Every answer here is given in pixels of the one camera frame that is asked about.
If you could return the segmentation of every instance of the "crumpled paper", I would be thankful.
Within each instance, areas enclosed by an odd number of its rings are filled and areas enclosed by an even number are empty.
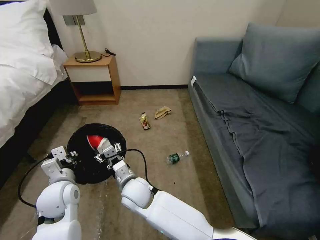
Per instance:
[[[167,106],[164,106],[156,111],[156,113],[154,114],[154,119],[163,118],[168,114],[170,114],[170,112],[171,112],[171,109],[168,108]]]

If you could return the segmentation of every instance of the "snack wrapper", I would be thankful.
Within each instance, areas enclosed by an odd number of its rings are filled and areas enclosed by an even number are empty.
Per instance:
[[[144,130],[148,130],[149,128],[151,128],[150,123],[148,122],[148,119],[147,119],[147,114],[145,112],[141,113],[139,119]]]

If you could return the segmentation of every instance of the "nightstand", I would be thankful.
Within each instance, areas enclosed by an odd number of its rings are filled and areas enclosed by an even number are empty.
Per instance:
[[[121,87],[115,56],[92,63],[77,62],[72,56],[63,66],[80,106],[118,104]]]

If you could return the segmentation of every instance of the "carpet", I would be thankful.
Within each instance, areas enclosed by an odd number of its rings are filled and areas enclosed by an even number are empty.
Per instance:
[[[154,113],[163,106],[172,112],[154,120]],[[142,112],[147,113],[151,124],[147,131],[139,121]],[[64,106],[43,128],[29,153],[36,159],[43,158],[52,148],[66,145],[70,136],[87,123],[117,128],[126,138],[127,148],[144,153],[150,182],[202,212],[212,226],[227,228],[234,224],[186,89],[126,90],[121,93],[119,105]],[[166,164],[169,154],[185,150],[190,152],[187,158],[175,165]],[[128,152],[126,162],[137,176],[144,177],[138,153]],[[31,239],[36,231],[36,211],[17,199],[17,185],[29,167],[27,161],[21,161],[0,190],[0,239]],[[23,197],[35,203],[47,186],[47,177],[37,168],[26,179]],[[113,178],[79,188],[82,239],[167,239],[121,205]]]

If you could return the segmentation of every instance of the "lamp stem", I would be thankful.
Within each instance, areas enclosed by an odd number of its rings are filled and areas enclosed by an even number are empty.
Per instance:
[[[90,58],[91,58],[91,56],[90,56],[90,52],[88,51],[86,41],[84,40],[84,36],[83,36],[83,32],[82,32],[82,28],[81,28],[81,24],[80,24],[80,21],[79,21],[79,18],[78,18],[78,16],[77,16],[77,15],[76,15],[76,20],[77,20],[77,23],[78,23],[78,27],[79,27],[79,31],[80,31],[80,35],[81,35],[81,39],[82,39],[82,42],[83,42],[83,45],[84,45],[84,52],[86,53],[86,57],[87,57],[87,59],[90,59]]]

